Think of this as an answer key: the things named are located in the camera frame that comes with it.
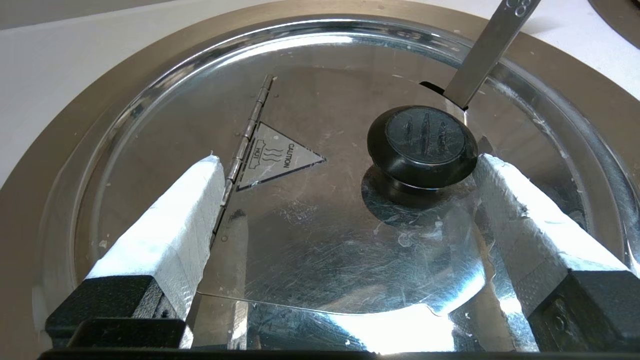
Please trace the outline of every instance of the lid knob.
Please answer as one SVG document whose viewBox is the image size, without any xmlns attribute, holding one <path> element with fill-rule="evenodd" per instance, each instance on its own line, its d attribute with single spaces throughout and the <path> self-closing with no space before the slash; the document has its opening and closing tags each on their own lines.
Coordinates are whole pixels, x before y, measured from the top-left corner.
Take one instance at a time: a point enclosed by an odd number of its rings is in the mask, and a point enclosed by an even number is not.
<svg viewBox="0 0 640 360">
<path fill-rule="evenodd" d="M 429 106 L 402 106 L 380 115 L 369 128 L 367 148 L 392 186 L 413 194 L 463 180 L 476 167 L 478 153 L 464 124 Z"/>
</svg>

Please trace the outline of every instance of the stainless steel lid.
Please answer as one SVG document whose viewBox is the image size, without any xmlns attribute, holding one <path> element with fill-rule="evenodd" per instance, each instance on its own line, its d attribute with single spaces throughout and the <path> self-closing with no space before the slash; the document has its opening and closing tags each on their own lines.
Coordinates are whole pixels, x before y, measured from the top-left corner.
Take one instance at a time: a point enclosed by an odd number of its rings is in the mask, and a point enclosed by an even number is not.
<svg viewBox="0 0 640 360">
<path fill-rule="evenodd" d="M 33 319 L 12 330 L 13 350 L 33 351 L 21 343 L 38 332 L 46 346 L 46 316 L 211 152 L 237 176 L 193 306 L 197 345 L 535 350 L 473 180 L 423 210 L 371 186 L 371 122 L 408 104 L 447 110 L 420 83 L 445 87 L 484 23 L 417 3 L 272 3 L 182 30 L 105 74 L 0 192 L 12 239 L 0 266 L 19 274 L 3 279 L 17 289 L 5 301 L 13 323 Z M 639 111 L 601 75 L 521 34 L 459 116 L 481 152 L 516 165 L 635 271 Z M 234 336 L 238 321 L 246 330 Z M 411 340 L 426 332 L 438 336 Z"/>
</svg>

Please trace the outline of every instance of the white foam block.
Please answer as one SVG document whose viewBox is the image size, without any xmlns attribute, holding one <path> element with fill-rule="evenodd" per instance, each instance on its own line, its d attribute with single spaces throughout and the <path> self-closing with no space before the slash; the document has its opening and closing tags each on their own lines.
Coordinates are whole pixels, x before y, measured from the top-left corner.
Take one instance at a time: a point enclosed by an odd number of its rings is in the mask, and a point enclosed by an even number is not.
<svg viewBox="0 0 640 360">
<path fill-rule="evenodd" d="M 209 259 L 224 189 L 218 157 L 195 163 L 113 244 L 86 278 L 151 275 L 184 320 Z"/>
<path fill-rule="evenodd" d="M 482 154 L 473 176 L 525 316 L 570 270 L 628 270 L 513 165 Z"/>
</svg>

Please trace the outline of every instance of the caution label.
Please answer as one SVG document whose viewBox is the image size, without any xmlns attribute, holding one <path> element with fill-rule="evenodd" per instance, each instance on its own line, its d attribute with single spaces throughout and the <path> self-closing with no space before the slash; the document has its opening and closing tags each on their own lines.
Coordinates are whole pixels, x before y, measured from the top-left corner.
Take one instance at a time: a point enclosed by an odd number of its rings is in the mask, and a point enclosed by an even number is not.
<svg viewBox="0 0 640 360">
<path fill-rule="evenodd" d="M 259 123 L 238 191 L 324 161 L 322 156 Z"/>
</svg>

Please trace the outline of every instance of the embossed knob top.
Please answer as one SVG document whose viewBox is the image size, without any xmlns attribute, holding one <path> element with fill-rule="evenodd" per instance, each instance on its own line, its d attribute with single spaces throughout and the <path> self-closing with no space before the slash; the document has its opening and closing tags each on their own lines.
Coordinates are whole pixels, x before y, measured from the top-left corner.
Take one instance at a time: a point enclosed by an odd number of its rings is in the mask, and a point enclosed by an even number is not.
<svg viewBox="0 0 640 360">
<path fill-rule="evenodd" d="M 463 180 L 476 167 L 478 155 L 476 141 L 464 124 L 428 106 L 402 106 L 380 115 L 369 128 L 367 148 L 394 187 L 416 190 Z"/>
</svg>

